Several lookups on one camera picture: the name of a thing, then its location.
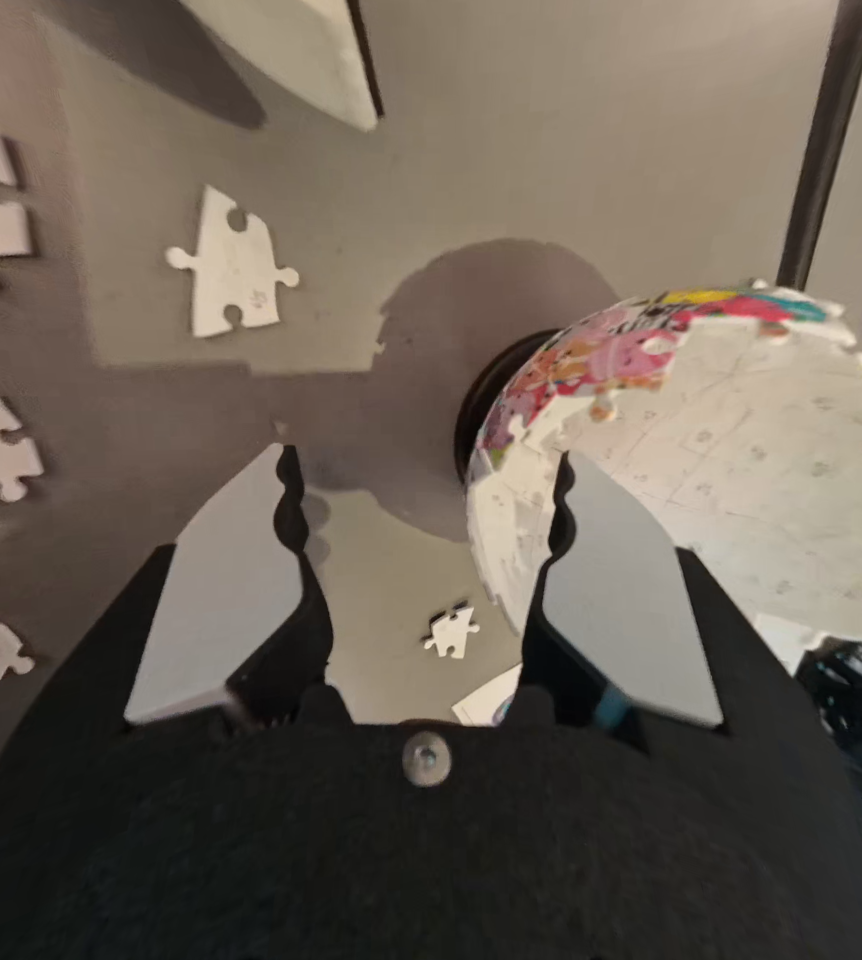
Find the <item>black ball stand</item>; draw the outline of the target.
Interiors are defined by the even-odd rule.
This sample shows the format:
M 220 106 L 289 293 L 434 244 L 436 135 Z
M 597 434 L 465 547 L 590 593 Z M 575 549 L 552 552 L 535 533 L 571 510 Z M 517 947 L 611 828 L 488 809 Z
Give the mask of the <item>black ball stand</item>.
M 477 375 L 457 416 L 452 451 L 459 482 L 464 484 L 477 435 L 494 402 L 530 358 L 562 330 L 546 329 L 523 337 L 497 354 Z

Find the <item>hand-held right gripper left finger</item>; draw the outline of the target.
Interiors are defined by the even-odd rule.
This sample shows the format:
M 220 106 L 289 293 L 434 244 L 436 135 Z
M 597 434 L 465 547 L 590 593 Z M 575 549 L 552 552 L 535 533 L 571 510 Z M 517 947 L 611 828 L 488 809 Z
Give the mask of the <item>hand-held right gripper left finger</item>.
M 130 725 L 215 707 L 271 725 L 323 681 L 333 627 L 306 554 L 304 494 L 296 449 L 273 443 L 188 522 L 126 703 Z

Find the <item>colourful puzzle ball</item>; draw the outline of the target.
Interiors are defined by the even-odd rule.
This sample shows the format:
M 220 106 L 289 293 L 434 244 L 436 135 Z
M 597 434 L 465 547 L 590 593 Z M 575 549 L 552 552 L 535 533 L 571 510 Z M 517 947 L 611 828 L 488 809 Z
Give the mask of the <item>colourful puzzle ball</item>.
M 837 303 L 757 279 L 631 298 L 539 334 L 470 427 L 472 555 L 521 635 L 581 455 L 749 619 L 862 642 L 862 351 Z

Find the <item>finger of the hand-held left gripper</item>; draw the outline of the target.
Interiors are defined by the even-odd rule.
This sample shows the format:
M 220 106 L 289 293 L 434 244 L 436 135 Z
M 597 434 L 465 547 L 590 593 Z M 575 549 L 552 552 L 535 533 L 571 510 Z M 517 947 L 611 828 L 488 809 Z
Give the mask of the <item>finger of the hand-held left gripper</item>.
M 284 90 L 361 132 L 384 114 L 360 3 L 184 1 L 224 44 Z

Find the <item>puzzle instruction leaflet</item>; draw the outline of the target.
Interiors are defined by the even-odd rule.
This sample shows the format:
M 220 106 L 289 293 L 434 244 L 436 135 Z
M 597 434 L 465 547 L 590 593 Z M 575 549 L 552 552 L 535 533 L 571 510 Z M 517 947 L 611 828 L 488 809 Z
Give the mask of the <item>puzzle instruction leaflet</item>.
M 496 727 L 504 721 L 518 689 L 519 663 L 467 694 L 451 707 L 462 726 Z

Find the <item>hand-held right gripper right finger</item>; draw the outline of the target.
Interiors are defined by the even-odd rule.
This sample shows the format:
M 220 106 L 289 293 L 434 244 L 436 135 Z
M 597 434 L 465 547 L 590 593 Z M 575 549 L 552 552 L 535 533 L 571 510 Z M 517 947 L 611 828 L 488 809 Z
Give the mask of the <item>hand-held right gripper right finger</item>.
M 551 549 L 522 644 L 522 682 L 559 723 L 614 732 L 635 712 L 715 730 L 725 714 L 677 548 L 591 459 L 565 454 Z

